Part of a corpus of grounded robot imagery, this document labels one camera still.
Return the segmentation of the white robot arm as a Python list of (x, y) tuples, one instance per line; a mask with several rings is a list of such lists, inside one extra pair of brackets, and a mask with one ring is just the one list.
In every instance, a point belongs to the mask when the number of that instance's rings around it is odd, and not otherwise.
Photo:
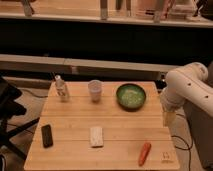
[(165, 77), (167, 86), (160, 93), (163, 108), (163, 125), (169, 126), (176, 110), (188, 100), (213, 117), (213, 88), (205, 81), (208, 69), (200, 62), (193, 62), (170, 70)]

